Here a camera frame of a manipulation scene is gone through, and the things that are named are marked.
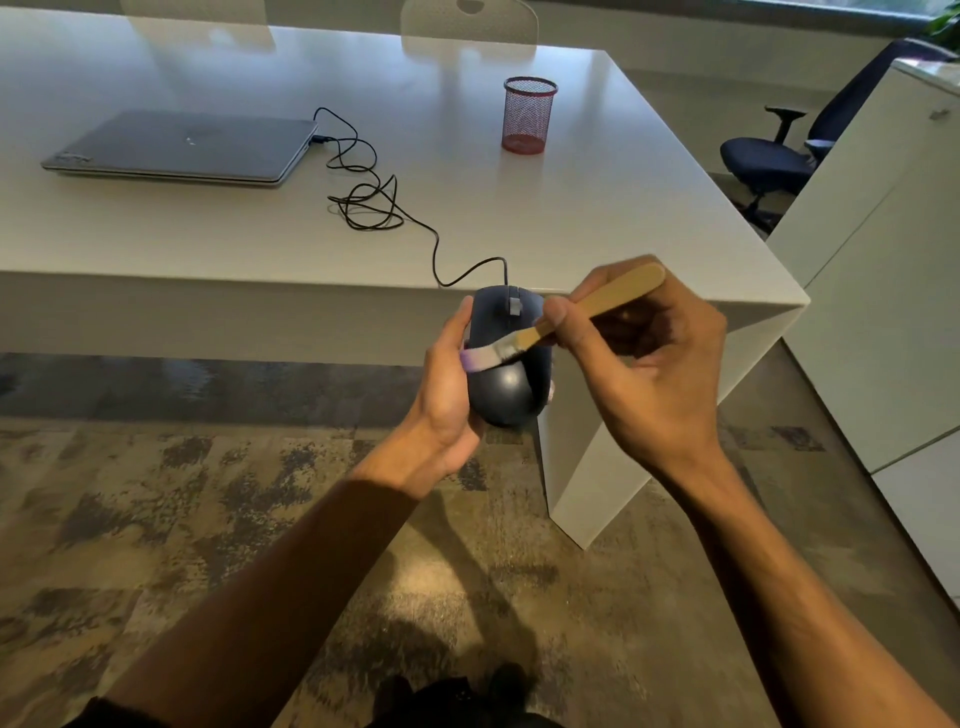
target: window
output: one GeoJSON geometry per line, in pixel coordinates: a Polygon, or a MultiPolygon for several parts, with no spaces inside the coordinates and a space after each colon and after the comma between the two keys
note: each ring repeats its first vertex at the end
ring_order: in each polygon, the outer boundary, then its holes
{"type": "Polygon", "coordinates": [[[891,12],[901,15],[939,15],[950,0],[793,0],[797,5],[813,5],[866,12],[891,12]]]}
{"type": "Polygon", "coordinates": [[[559,0],[617,10],[779,25],[864,36],[923,33],[950,0],[559,0]]]}

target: laptop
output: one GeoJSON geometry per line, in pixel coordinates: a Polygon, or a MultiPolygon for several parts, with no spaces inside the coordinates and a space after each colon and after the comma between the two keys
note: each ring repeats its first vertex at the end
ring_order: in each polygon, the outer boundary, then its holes
{"type": "Polygon", "coordinates": [[[275,186],[303,157],[315,121],[124,111],[40,163],[68,174],[275,186]]]}

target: black office chair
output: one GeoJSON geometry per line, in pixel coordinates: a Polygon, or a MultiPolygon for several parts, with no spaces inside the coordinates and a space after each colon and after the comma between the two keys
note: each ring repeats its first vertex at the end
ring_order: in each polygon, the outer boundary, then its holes
{"type": "Polygon", "coordinates": [[[765,232],[773,231],[780,217],[761,212],[758,209],[760,200],[767,193],[777,190],[785,190],[793,195],[800,194],[817,165],[824,160],[840,134],[860,111],[860,107],[880,83],[890,64],[898,58],[955,61],[957,57],[944,48],[922,40],[894,40],[867,63],[817,116],[810,127],[810,135],[804,142],[810,152],[809,157],[783,145],[790,125],[806,116],[806,112],[781,107],[764,107],[780,118],[780,128],[777,129],[777,136],[773,141],[740,136],[725,141],[720,146],[720,156],[727,169],[756,195],[749,205],[737,205],[750,223],[765,232]]]}

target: right hand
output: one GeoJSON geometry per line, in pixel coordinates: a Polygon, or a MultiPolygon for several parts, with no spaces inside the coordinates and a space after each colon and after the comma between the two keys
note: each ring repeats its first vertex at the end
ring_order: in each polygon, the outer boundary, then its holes
{"type": "Polygon", "coordinates": [[[685,480],[723,458],[716,403],[727,319],[669,271],[653,292],[593,321],[574,305],[652,260],[593,269],[568,299],[544,302],[543,316],[579,362],[617,444],[658,478],[685,480]]]}

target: chair seat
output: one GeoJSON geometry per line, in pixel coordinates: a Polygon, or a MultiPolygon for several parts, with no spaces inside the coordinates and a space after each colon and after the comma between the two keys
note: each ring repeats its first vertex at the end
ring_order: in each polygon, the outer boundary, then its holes
{"type": "Polygon", "coordinates": [[[767,139],[740,136],[725,141],[720,156],[727,169],[755,194],[785,189],[799,195],[813,174],[807,157],[767,139]]]}

